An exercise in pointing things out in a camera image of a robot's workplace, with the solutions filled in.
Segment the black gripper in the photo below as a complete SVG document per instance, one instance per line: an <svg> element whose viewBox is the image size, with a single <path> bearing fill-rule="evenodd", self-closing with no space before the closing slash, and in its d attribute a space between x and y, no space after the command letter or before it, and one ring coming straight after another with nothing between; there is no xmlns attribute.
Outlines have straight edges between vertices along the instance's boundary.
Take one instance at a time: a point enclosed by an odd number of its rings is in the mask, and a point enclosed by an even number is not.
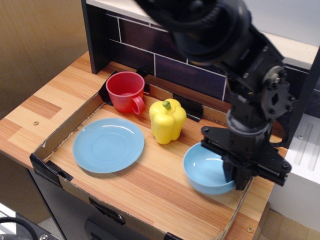
<svg viewBox="0 0 320 240"><path fill-rule="evenodd" d="M225 180L235 180L236 190L244 190L256 176L280 186L285 184L292 166L271 146L266 134L253 137L212 126L204 126L201 133L201 145L221 155Z"/></svg>

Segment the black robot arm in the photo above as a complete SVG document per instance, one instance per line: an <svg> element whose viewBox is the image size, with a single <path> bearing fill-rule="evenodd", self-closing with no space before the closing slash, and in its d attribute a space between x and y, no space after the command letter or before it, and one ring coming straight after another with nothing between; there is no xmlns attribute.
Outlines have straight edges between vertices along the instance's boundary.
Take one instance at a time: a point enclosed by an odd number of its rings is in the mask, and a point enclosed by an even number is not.
<svg viewBox="0 0 320 240"><path fill-rule="evenodd" d="M291 165L271 143L273 123L292 110L283 56L252 24L241 0L140 0L192 64L225 73L231 92L226 128L205 126L203 147L222 156L227 182L243 190L255 176L280 186Z"/></svg>

